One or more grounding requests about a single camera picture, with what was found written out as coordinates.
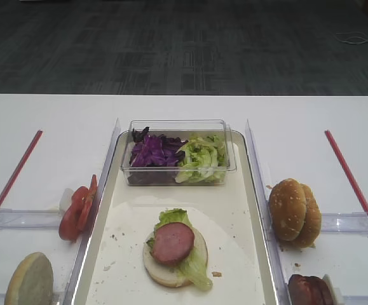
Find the hamburger bun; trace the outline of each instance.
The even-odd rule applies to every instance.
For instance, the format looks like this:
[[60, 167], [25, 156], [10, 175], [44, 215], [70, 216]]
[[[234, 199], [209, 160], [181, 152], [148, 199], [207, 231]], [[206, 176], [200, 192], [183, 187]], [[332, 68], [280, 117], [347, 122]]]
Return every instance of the hamburger bun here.
[[[202, 234], [195, 228], [192, 228], [195, 235], [194, 247], [198, 249], [199, 254], [202, 256], [205, 264], [208, 263], [208, 248]], [[154, 237], [154, 233], [151, 233], [146, 240]], [[143, 261], [144, 267], [150, 277], [157, 283], [166, 287], [181, 287], [192, 284], [187, 278], [179, 273], [177, 268], [168, 267], [162, 265], [154, 260], [150, 253], [150, 247], [147, 243], [144, 243], [143, 247]]]
[[301, 184], [301, 186], [305, 194], [306, 215], [304, 226], [292, 244], [299, 248], [306, 248], [312, 246], [321, 231], [322, 215], [310, 187], [305, 184]]
[[53, 271], [41, 252], [31, 253], [17, 266], [8, 284], [4, 305], [51, 305]]
[[278, 183], [269, 197], [273, 229], [281, 240], [291, 241], [301, 232], [306, 214], [306, 200], [302, 186], [294, 179]]

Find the green lettuce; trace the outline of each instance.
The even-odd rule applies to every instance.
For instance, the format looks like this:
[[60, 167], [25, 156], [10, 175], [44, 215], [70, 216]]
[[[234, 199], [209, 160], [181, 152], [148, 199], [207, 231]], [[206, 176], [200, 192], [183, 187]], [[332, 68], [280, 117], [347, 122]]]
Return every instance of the green lettuce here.
[[[160, 222], [154, 226], [155, 231], [171, 222], [182, 222], [192, 229], [187, 212], [181, 208], [175, 208], [160, 213], [158, 217]], [[148, 246], [152, 249], [154, 246], [154, 238], [147, 240]], [[190, 280], [200, 290], [210, 290], [213, 286], [212, 280], [207, 277], [207, 264], [205, 264], [199, 250], [193, 247], [189, 255], [177, 266], [180, 273]]]
[[[214, 171], [217, 166], [226, 166], [224, 140], [214, 135], [213, 137], [199, 137], [193, 135], [189, 141], [181, 146], [178, 151], [185, 152], [185, 158], [178, 163], [182, 169], [175, 177], [176, 183], [220, 182], [225, 172]], [[194, 171], [194, 167], [203, 167], [210, 170]]]

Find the white tray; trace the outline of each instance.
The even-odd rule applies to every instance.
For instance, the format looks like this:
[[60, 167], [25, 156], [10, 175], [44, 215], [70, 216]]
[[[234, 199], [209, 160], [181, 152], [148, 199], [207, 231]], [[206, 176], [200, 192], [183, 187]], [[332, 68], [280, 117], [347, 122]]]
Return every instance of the white tray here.
[[[243, 136], [233, 132], [240, 166], [224, 186], [129, 187], [119, 170], [121, 134], [99, 208], [75, 304], [275, 304], [275, 293]], [[146, 237], [166, 208], [188, 211], [205, 237], [214, 287], [165, 288], [142, 262]], [[222, 277], [212, 277], [220, 271]]]

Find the cable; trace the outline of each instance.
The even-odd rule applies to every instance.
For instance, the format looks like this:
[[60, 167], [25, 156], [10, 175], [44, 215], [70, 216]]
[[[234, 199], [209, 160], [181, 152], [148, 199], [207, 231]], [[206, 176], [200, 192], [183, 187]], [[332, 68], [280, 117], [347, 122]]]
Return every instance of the cable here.
[[[349, 36], [345, 40], [339, 39], [336, 35], [350, 35], [350, 34], [360, 34], [362, 36]], [[365, 44], [368, 43], [368, 36], [362, 32], [342, 32], [342, 33], [335, 33], [334, 37], [340, 43], [347, 43], [347, 44]]]

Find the gray carpet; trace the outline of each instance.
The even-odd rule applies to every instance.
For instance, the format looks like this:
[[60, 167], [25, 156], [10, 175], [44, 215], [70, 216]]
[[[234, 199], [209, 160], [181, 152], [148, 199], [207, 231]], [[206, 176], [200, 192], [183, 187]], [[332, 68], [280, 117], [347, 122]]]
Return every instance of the gray carpet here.
[[0, 0], [0, 93], [368, 95], [354, 0]]

